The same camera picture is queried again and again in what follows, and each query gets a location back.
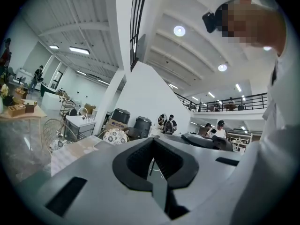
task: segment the wooden table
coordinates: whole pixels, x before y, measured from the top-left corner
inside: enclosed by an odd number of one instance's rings
[[[226,111],[229,109],[230,111],[233,111],[234,109],[237,108],[235,104],[225,104],[224,108],[226,108]]]
[[[36,105],[34,108],[34,112],[25,113],[19,116],[11,117],[8,114],[8,108],[4,107],[3,113],[0,114],[0,121],[16,121],[16,120],[28,120],[29,131],[31,127],[31,120],[38,120],[38,128],[39,128],[39,138],[42,145],[42,136],[41,136],[41,119],[47,117],[47,114]]]
[[[62,147],[58,150],[53,151],[51,157],[51,176],[64,169],[66,166],[70,165],[72,162],[76,161],[78,158],[84,156],[98,149],[95,145],[99,144],[101,147],[112,147],[113,145],[102,141],[96,136],[89,136],[73,144]]]

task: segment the cardboard box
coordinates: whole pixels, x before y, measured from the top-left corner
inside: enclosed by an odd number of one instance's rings
[[[121,122],[118,122],[116,120],[113,120],[113,119],[109,119],[107,125],[106,125],[106,130],[110,130],[112,128],[118,128],[118,129],[121,129],[121,130],[124,130],[128,127],[127,124],[124,124],[124,123],[121,123]]]

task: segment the black cloth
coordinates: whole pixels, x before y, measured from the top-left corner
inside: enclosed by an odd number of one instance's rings
[[[34,73],[34,79],[37,80],[42,76],[42,74],[43,74],[42,70],[37,69]]]

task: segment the pillar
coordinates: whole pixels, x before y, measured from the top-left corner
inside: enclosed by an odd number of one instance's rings
[[[117,72],[113,76],[108,88],[106,89],[105,94],[104,94],[103,98],[101,99],[100,104],[97,106],[98,111],[97,111],[97,114],[95,117],[96,124],[95,124],[93,135],[100,133],[104,118],[105,118],[107,110],[109,108],[109,105],[112,103],[113,96],[115,95],[115,93],[119,87],[119,84],[124,77],[124,74],[125,74],[125,72],[123,69],[119,68],[117,70]]]

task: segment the wooden box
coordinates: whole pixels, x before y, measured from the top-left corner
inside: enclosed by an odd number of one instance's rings
[[[8,107],[8,114],[11,117],[19,116],[22,114],[25,114],[25,106],[22,105],[14,105],[14,106],[9,106]]]

